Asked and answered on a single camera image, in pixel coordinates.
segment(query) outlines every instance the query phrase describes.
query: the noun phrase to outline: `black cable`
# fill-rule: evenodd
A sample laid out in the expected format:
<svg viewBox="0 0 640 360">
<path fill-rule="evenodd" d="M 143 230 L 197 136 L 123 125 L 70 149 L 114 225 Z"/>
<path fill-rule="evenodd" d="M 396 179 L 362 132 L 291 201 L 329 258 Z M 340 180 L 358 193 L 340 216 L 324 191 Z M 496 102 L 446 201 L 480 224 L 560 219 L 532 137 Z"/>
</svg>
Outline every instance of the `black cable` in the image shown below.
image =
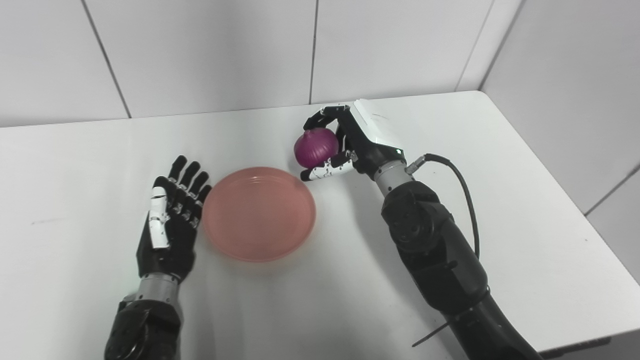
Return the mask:
<svg viewBox="0 0 640 360">
<path fill-rule="evenodd" d="M 462 177 L 462 174 L 460 173 L 458 168 L 456 168 L 456 166 L 453 165 L 453 163 L 449 159 L 443 158 L 442 156 L 436 155 L 436 154 L 425 154 L 423 155 L 423 157 L 424 157 L 424 161 L 434 161 L 436 163 L 441 163 L 443 165 L 448 166 L 454 172 L 454 174 L 456 174 L 456 177 L 458 178 L 460 185 L 462 185 L 462 191 L 465 192 L 465 199 L 467 200 L 469 215 L 471 217 L 471 227 L 473 228 L 473 232 L 474 232 L 474 248 L 475 248 L 474 251 L 476 253 L 476 257 L 479 259 L 480 258 L 480 235 L 478 234 L 478 223 L 476 221 L 476 211 L 474 210 L 474 203 L 471 201 L 471 194 L 469 193 L 469 188 L 467 187 L 465 178 Z"/>
</svg>

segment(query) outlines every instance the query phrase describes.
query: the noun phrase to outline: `cable connector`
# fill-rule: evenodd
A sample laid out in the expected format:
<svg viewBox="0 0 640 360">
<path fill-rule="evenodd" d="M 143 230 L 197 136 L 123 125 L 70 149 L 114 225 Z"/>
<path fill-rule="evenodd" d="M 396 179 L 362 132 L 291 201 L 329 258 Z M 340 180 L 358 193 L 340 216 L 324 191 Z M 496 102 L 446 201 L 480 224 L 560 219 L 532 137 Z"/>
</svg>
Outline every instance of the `cable connector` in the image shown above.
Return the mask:
<svg viewBox="0 0 640 360">
<path fill-rule="evenodd" d="M 404 169 L 404 171 L 409 175 L 413 175 L 413 173 L 418 171 L 418 169 L 421 166 L 423 166 L 426 162 L 427 162 L 427 159 L 425 158 L 424 155 L 422 155 L 419 158 L 417 158 L 413 163 L 411 163 L 409 166 L 407 166 Z"/>
</svg>

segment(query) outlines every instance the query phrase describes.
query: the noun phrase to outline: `table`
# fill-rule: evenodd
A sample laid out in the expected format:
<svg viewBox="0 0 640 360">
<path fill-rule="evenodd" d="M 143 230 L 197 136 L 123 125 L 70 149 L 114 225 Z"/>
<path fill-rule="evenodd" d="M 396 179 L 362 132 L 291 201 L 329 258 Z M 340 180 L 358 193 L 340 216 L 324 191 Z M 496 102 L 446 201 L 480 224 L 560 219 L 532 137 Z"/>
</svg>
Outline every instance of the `table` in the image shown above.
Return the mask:
<svg viewBox="0 0 640 360">
<path fill-rule="evenodd" d="M 640 328 L 640 287 L 481 92 L 374 101 L 408 160 L 441 154 L 476 205 L 495 300 L 536 350 Z M 135 250 L 154 178 L 178 154 L 212 183 L 252 166 L 297 173 L 292 147 L 318 105 L 0 129 L 0 347 L 7 359 L 101 359 L 120 299 L 138 285 Z M 449 169 L 416 178 L 471 239 Z M 294 253 L 242 263 L 201 231 L 184 281 L 183 360 L 465 359 L 423 301 L 356 172 L 308 184 L 316 226 Z"/>
</svg>

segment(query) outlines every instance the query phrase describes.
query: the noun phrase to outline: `plastic dish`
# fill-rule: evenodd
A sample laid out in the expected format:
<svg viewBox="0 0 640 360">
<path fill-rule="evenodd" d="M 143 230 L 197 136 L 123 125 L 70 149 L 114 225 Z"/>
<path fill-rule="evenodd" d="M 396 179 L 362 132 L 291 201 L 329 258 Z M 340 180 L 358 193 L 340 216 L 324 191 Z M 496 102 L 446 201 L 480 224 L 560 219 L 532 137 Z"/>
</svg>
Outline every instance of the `plastic dish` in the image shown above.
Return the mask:
<svg viewBox="0 0 640 360">
<path fill-rule="evenodd" d="M 228 175 L 207 196 L 202 222 L 211 243 L 243 261 L 272 261 L 296 250 L 316 221 L 316 204 L 298 178 L 270 167 Z"/>
</svg>

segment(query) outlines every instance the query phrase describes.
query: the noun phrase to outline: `red onion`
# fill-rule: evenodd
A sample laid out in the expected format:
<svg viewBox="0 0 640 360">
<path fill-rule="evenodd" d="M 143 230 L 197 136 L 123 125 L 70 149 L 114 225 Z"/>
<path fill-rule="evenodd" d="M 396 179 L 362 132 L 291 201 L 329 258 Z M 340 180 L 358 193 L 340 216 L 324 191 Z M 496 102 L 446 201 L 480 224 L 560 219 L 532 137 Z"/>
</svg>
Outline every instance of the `red onion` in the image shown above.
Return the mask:
<svg viewBox="0 0 640 360">
<path fill-rule="evenodd" d="M 338 139 L 324 127 L 306 130 L 293 145 L 293 153 L 300 165 L 312 168 L 338 153 Z"/>
</svg>

